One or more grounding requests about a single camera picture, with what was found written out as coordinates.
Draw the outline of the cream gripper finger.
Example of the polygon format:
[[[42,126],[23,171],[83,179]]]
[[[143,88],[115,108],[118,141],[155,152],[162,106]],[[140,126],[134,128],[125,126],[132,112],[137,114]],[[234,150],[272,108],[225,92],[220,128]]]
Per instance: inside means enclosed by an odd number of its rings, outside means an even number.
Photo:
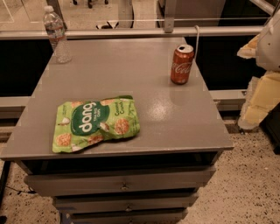
[[[261,78],[252,77],[238,126],[243,130],[257,127],[280,102],[280,73],[268,71]]]
[[[246,45],[241,47],[237,55],[244,59],[253,59],[256,56],[256,48],[259,35],[254,36]]]

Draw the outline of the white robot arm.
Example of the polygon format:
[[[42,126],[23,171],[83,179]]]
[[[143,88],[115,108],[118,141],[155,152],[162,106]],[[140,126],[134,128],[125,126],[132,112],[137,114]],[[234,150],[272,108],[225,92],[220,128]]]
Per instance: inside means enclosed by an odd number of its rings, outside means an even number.
[[[261,78],[253,77],[249,82],[238,120],[241,129],[252,130],[280,102],[280,10],[237,55],[255,59],[256,65],[265,70]]]

